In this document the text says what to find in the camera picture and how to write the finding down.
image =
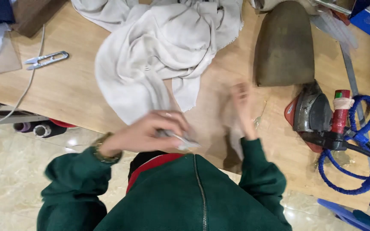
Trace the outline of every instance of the zipper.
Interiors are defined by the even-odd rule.
[[[195,175],[197,177],[199,191],[201,191],[202,196],[202,231],[208,230],[208,213],[207,213],[207,207],[206,207],[206,197],[205,192],[202,188],[201,180],[199,179],[198,169],[197,169],[197,156],[194,154],[194,169],[195,169]]]

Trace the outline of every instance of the green jacket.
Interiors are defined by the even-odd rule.
[[[45,174],[38,231],[280,231],[292,230],[280,206],[286,180],[266,160],[260,140],[241,139],[245,158],[239,185],[200,155],[187,154],[140,173],[106,213],[98,199],[110,165],[93,148],[55,158]]]

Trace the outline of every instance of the person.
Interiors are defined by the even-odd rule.
[[[266,160],[250,115],[247,83],[231,88],[245,137],[239,185],[200,155],[157,150],[182,144],[157,137],[158,129],[182,136],[191,128],[180,112],[152,111],[131,126],[106,134],[82,153],[55,158],[45,174],[39,231],[292,230],[280,205],[286,180]],[[121,150],[139,153],[131,162],[126,196],[109,213],[98,199],[108,188]]]

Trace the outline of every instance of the marble floor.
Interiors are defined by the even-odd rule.
[[[83,128],[69,129],[48,139],[32,133],[16,133],[11,124],[0,125],[0,231],[36,230],[36,218],[42,205],[40,192],[49,181],[43,172],[59,155],[84,150],[101,134]],[[100,196],[108,211],[125,195],[129,163],[135,153],[126,154],[113,165],[108,191]],[[240,176],[226,172],[239,182]],[[295,231],[355,231],[358,229],[335,218],[318,205],[316,198],[287,190],[281,204]]]

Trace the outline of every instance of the blue hose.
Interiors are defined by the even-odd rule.
[[[356,134],[353,137],[345,136],[344,138],[345,138],[345,140],[352,139],[352,140],[356,141],[356,143],[360,147],[362,147],[365,150],[370,151],[370,149],[366,146],[366,143],[369,141],[369,139],[364,136],[364,134],[366,134],[370,130],[370,119],[367,122],[367,124],[363,128],[361,128],[360,130],[357,130],[357,125],[356,125],[356,121],[355,121],[355,111],[357,109],[358,104],[360,104],[361,101],[363,100],[367,103],[368,106],[370,106],[370,96],[368,96],[368,95],[357,95],[357,96],[354,96],[353,99],[355,100],[355,103],[349,109],[349,121],[351,123],[351,130],[353,132],[355,132]],[[352,176],[352,177],[355,177],[357,179],[364,180],[361,187],[357,188],[357,189],[354,189],[354,190],[346,190],[346,189],[343,189],[341,187],[338,187],[338,186],[334,185],[330,180],[328,180],[328,178],[326,177],[325,172],[324,172],[324,160],[325,160],[326,157],[332,162],[332,164],[339,171],[345,173],[348,176]],[[319,173],[321,174],[322,179],[325,181],[325,183],[329,187],[333,188],[335,191],[338,191],[340,193],[347,194],[347,195],[357,195],[357,194],[362,194],[362,193],[367,192],[367,191],[370,190],[370,174],[369,174],[369,176],[360,176],[360,175],[354,174],[350,171],[347,171],[347,170],[343,169],[334,160],[334,158],[332,157],[332,154],[331,154],[331,150],[329,150],[329,149],[324,149],[323,152],[321,153],[321,156],[319,157],[319,160],[318,160],[318,170],[319,170]]]

